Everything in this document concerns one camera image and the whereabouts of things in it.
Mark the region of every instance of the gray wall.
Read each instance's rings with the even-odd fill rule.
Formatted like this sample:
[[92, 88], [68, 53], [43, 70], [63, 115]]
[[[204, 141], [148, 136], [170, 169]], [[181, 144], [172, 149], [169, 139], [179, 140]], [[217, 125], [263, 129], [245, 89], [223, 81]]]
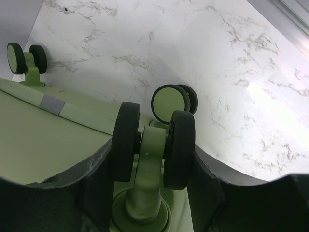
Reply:
[[0, 0], [0, 78], [12, 79], [7, 63], [9, 42], [26, 46], [43, 0]]

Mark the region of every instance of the black wheel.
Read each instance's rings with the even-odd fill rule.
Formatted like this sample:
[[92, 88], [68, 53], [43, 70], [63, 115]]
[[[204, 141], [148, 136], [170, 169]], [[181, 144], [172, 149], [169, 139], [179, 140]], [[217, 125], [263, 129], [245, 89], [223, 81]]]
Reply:
[[191, 103], [191, 107], [189, 112], [191, 112], [192, 114], [195, 114], [195, 112], [197, 111], [198, 108], [198, 97], [197, 97], [197, 93], [190, 87], [187, 85], [178, 85], [181, 88], [183, 88], [186, 93], [189, 96], [190, 99], [190, 103]]
[[124, 102], [121, 104], [109, 156], [110, 174], [115, 181], [129, 182], [134, 154], [140, 152], [141, 132], [138, 131], [140, 105]]
[[38, 67], [40, 74], [47, 70], [47, 57], [44, 48], [40, 45], [31, 45], [29, 52], [33, 54], [35, 66]]
[[164, 162], [164, 186], [183, 190], [189, 181], [195, 150], [193, 114], [175, 111], [169, 125]]
[[12, 73], [17, 75], [24, 74], [27, 70], [27, 66], [21, 46], [17, 43], [9, 43], [6, 53]]
[[185, 90], [180, 86], [164, 85], [153, 94], [151, 110], [159, 122], [168, 125], [175, 110], [190, 110], [190, 99]]

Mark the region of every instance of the white marble surface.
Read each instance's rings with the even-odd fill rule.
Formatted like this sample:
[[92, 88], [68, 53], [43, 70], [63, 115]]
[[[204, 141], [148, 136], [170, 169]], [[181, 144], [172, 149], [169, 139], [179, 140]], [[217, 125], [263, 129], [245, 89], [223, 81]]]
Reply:
[[309, 62], [245, 0], [46, 0], [31, 44], [52, 85], [149, 115], [159, 86], [187, 83], [210, 155], [265, 180], [309, 173]]

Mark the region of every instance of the floor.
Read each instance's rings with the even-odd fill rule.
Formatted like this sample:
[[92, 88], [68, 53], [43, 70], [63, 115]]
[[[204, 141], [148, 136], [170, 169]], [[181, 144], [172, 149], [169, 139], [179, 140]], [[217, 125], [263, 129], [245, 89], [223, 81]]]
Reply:
[[26, 45], [48, 53], [43, 80], [151, 116], [159, 86], [188, 84], [204, 151], [264, 180], [309, 173], [309, 61], [246, 0], [68, 2], [45, 1]]

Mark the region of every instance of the black rubber tire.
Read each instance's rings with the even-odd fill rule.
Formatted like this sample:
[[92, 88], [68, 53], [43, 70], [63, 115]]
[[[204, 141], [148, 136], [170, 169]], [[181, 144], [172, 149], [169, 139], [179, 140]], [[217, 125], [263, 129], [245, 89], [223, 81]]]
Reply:
[[46, 73], [47, 57], [44, 48], [41, 45], [31, 45], [29, 52], [33, 54], [35, 66], [39, 69], [40, 74]]
[[27, 66], [26, 66], [26, 60], [25, 60], [23, 49], [18, 43], [8, 43], [7, 48], [9, 46], [13, 48], [15, 56], [16, 56], [16, 71], [12, 70], [9, 64], [12, 73], [15, 75], [24, 74], [27, 70]]
[[151, 110], [152, 110], [152, 112], [153, 112], [155, 118], [156, 118], [159, 122], [168, 125], [170, 122], [166, 122], [166, 121], [160, 119], [160, 117], [155, 113], [155, 109], [154, 109], [154, 99], [155, 99], [155, 96], [156, 96], [156, 94], [157, 94], [160, 90], [162, 90], [162, 89], [164, 89], [164, 88], [174, 88], [175, 90], [177, 90], [177, 91], [182, 95], [183, 100], [184, 100], [184, 111], [189, 111], [191, 105], [190, 105], [190, 98], [189, 98], [188, 94], [187, 94], [186, 91], [185, 91], [183, 88], [181, 88], [180, 86], [177, 86], [177, 85], [163, 85], [163, 86], [159, 87], [159, 88], [154, 92], [154, 94], [153, 94], [153, 96], [152, 96], [152, 98], [151, 98]]
[[186, 93], [189, 96], [190, 99], [190, 103], [191, 103], [191, 107], [189, 112], [191, 112], [192, 114], [195, 114], [195, 112], [197, 111], [198, 108], [198, 97], [197, 97], [197, 93], [190, 87], [187, 85], [178, 85], [181, 88], [183, 88]]
[[192, 113], [173, 113], [167, 143], [164, 186], [168, 189], [183, 190], [188, 184], [194, 160], [195, 121]]
[[138, 131], [140, 105], [124, 102], [121, 104], [109, 155], [110, 174], [113, 180], [129, 182], [134, 154], [139, 153], [141, 132]]

